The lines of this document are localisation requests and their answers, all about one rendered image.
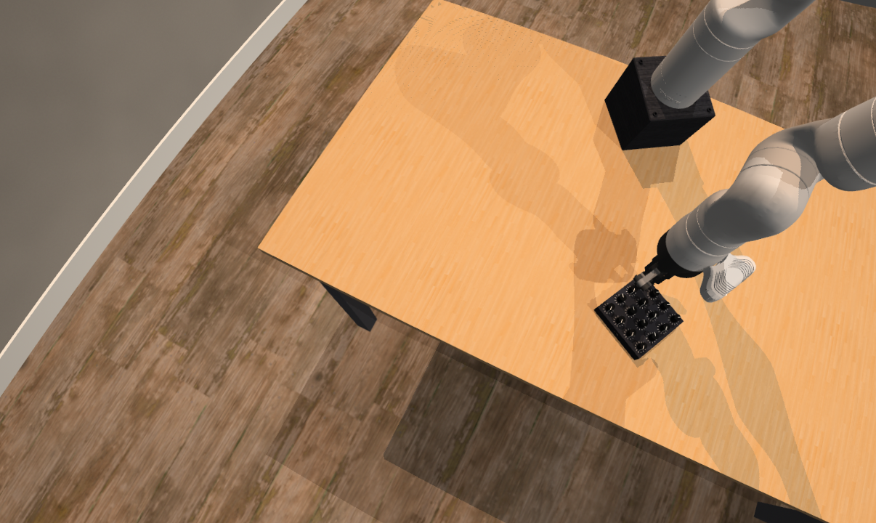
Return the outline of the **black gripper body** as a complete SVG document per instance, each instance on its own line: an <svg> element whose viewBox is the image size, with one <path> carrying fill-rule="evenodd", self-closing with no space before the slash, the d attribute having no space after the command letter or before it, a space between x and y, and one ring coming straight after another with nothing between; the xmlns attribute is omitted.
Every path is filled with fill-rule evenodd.
<svg viewBox="0 0 876 523"><path fill-rule="evenodd" d="M658 241L657 243L658 261L656 262L656 264L650 266L649 271L651 272L657 268L660 271L660 274L655 277L657 279L664 277L666 274L672 274L675 275L675 277L682 278L697 277L699 274L701 274L701 272L703 271L693 272L690 270L685 270L683 267L679 266L679 264L675 264L674 259L670 257L670 254L668 254L668 250L666 247L667 233L668 231L666 232L666 234L663 234L661 236L660 241Z"/></svg>

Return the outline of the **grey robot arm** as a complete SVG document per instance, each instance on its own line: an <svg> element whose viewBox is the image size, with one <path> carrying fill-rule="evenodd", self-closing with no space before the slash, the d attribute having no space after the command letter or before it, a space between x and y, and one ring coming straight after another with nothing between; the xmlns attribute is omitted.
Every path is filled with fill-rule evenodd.
<svg viewBox="0 0 876 523"><path fill-rule="evenodd" d="M813 2L710 0L652 73L652 92L670 108L688 108ZM731 252L789 228L823 179L842 191L876 187L876 97L761 140L729 189L668 230L668 254L685 270L703 271L703 300L721 300L756 269L750 257Z"/></svg>

